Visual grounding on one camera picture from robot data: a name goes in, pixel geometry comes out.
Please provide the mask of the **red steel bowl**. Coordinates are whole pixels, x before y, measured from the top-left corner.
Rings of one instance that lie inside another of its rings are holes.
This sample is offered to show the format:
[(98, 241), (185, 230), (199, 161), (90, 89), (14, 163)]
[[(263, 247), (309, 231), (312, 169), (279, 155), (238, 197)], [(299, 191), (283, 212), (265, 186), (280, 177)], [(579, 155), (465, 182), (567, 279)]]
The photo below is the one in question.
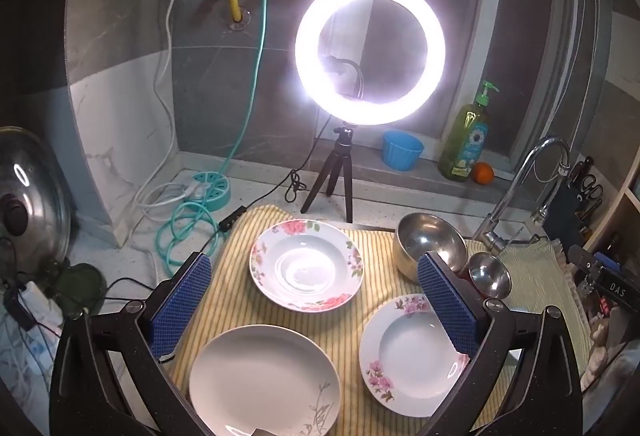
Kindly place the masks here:
[(484, 298), (506, 299), (512, 291), (511, 274), (502, 261), (487, 252), (473, 254), (460, 278), (472, 284)]

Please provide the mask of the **green dish soap bottle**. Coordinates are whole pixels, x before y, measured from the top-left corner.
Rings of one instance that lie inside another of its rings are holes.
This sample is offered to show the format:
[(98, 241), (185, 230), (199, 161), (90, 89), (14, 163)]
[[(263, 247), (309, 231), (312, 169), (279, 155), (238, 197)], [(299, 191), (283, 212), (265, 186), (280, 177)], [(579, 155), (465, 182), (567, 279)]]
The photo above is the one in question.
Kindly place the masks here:
[(490, 81), (482, 80), (473, 101), (463, 105), (454, 118), (438, 162), (445, 178), (465, 181), (480, 158), (489, 130), (487, 107), (491, 91), (499, 89)]

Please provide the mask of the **red rose deep plate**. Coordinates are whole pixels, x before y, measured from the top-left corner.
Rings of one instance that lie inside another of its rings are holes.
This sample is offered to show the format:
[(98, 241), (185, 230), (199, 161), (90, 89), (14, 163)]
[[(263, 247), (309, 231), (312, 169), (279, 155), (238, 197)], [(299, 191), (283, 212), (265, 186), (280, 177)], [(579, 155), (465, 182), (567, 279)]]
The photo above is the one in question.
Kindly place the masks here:
[(363, 282), (356, 243), (328, 223), (291, 219), (265, 230), (250, 250), (250, 276), (285, 309), (322, 313), (347, 304)]

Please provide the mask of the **orange fruit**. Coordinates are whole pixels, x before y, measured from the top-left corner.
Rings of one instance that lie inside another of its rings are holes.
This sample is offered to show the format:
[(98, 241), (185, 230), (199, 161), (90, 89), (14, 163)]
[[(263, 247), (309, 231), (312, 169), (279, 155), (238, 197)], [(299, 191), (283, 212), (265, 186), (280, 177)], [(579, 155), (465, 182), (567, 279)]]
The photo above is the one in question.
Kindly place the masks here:
[(477, 162), (472, 170), (471, 177), (478, 185), (489, 185), (495, 179), (492, 167), (485, 162)]

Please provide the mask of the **large steel bowl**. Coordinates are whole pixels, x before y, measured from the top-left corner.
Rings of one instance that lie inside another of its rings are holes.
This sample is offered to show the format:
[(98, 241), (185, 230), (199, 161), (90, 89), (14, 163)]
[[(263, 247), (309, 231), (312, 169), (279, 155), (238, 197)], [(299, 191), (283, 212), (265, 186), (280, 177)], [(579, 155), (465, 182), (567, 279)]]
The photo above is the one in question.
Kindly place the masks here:
[(418, 260), (429, 252), (435, 252), (454, 273), (460, 273), (469, 260), (463, 237), (449, 222), (431, 214), (408, 214), (394, 234), (393, 262), (397, 270), (418, 282)]

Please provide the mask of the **wooden shelf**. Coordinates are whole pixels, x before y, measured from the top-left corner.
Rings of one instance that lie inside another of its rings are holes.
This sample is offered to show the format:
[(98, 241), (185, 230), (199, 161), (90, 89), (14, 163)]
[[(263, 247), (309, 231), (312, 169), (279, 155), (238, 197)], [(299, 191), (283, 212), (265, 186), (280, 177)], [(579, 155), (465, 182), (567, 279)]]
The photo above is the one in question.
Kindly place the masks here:
[(618, 251), (620, 262), (631, 266), (639, 266), (639, 196), (636, 193), (639, 188), (639, 159), (640, 152), (637, 152), (620, 191), (584, 245), (586, 251), (594, 254), (599, 248), (604, 248), (605, 242), (617, 232), (622, 237)]

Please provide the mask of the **chrome faucet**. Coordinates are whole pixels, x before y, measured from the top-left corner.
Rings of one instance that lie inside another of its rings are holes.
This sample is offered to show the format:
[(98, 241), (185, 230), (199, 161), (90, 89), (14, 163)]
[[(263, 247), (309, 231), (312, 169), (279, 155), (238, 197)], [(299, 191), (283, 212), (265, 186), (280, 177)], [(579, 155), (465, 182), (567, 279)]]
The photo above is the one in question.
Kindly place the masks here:
[(541, 156), (544, 151), (558, 147), (560, 149), (560, 160), (555, 170), (554, 185), (547, 197), (538, 205), (530, 216), (530, 220), (537, 227), (542, 227), (549, 217), (549, 208), (558, 194), (562, 184), (566, 181), (570, 173), (570, 148), (565, 140), (557, 136), (546, 136), (540, 139), (534, 147), (526, 155), (523, 164), (516, 172), (510, 187), (503, 194), (503, 197), (495, 205), (494, 209), (485, 217), (480, 226), (476, 229), (472, 236), (474, 241), (482, 243), (491, 255), (498, 255), (506, 249), (508, 241), (495, 231), (496, 226), (501, 220), (502, 214), (511, 204), (516, 191), (525, 182), (529, 173), (533, 170), (536, 159)]

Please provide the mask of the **pink blossom deep plate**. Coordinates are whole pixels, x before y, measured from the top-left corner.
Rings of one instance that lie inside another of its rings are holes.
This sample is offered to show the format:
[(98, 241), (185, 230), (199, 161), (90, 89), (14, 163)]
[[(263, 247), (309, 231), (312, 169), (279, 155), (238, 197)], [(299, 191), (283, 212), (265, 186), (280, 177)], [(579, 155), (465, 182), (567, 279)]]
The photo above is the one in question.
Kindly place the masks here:
[(363, 330), (360, 372), (373, 397), (409, 418), (429, 418), (470, 357), (458, 352), (423, 294), (396, 297)]

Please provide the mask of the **yellow striped cloth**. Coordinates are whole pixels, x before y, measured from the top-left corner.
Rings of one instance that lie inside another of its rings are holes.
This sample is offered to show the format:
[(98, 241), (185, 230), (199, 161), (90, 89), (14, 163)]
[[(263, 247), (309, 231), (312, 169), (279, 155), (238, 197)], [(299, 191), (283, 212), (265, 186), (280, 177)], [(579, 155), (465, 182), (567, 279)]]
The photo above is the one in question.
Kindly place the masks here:
[[(196, 356), (215, 336), (245, 324), (282, 325), (313, 340), (336, 365), (342, 404), (332, 434), (416, 434), (423, 420), (400, 416), (379, 404), (366, 390), (358, 366), (358, 345), (371, 315), (386, 301), (419, 289), (395, 268), (393, 234), (348, 231), (348, 237), (363, 257), (360, 291), (343, 307), (306, 315), (274, 304), (250, 278), (250, 250), (258, 235), (290, 217), (277, 206), (264, 205), (249, 211), (235, 224), (224, 243), (216, 277), (176, 350), (170, 377), (178, 390), (185, 393)], [(512, 275), (508, 305), (533, 312), (547, 305), (558, 306), (570, 331), (578, 368), (584, 370), (591, 349), (590, 329), (567, 266), (555, 254), (553, 245), (539, 241), (529, 246), (510, 246), (501, 259)]]

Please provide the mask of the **white plate grey leaf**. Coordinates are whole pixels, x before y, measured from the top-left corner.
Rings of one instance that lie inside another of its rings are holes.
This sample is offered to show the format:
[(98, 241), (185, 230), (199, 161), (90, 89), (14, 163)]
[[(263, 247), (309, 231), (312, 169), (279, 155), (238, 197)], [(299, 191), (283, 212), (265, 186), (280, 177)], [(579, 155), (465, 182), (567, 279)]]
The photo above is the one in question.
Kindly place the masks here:
[(200, 351), (189, 398), (217, 435), (325, 435), (340, 415), (337, 370), (313, 341), (268, 324), (224, 332)]

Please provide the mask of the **dark knife block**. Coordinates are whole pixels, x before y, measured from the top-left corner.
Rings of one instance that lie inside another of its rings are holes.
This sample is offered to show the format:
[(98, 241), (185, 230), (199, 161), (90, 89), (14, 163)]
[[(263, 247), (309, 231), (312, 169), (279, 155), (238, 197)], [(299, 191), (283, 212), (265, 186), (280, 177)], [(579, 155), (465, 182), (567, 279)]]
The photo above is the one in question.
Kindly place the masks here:
[(584, 246), (590, 237), (591, 217), (601, 204), (601, 190), (585, 191), (562, 183), (542, 229), (550, 240), (558, 240), (562, 248)]

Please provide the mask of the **black tripod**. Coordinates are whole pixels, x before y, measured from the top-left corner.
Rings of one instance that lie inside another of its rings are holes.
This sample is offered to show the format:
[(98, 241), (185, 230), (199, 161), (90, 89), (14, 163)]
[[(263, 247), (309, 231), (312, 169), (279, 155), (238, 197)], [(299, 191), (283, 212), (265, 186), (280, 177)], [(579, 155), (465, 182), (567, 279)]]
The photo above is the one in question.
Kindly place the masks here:
[(352, 136), (355, 127), (344, 124), (333, 129), (337, 134), (334, 147), (320, 173), (309, 191), (300, 212), (306, 214), (314, 203), (323, 183), (326, 182), (326, 196), (330, 197), (335, 191), (338, 177), (343, 177), (345, 196), (345, 218), (347, 223), (354, 222), (354, 178), (352, 177)]

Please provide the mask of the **black scissors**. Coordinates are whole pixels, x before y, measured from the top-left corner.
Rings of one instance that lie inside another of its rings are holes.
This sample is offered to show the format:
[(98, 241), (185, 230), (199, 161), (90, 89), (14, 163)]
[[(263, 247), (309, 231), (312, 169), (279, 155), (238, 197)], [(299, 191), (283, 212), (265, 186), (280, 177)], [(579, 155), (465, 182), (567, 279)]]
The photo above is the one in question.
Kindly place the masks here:
[(577, 200), (582, 206), (586, 206), (588, 202), (599, 200), (603, 195), (602, 185), (598, 182), (593, 174), (586, 174), (577, 185)]

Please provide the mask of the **blue plastic cup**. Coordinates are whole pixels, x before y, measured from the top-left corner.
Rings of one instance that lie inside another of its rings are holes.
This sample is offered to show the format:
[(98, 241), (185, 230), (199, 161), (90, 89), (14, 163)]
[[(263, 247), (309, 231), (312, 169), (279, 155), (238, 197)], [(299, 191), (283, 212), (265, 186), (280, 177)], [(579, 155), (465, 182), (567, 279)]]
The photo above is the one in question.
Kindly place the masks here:
[(396, 130), (383, 133), (382, 159), (393, 170), (413, 169), (423, 151), (423, 143), (409, 133)]

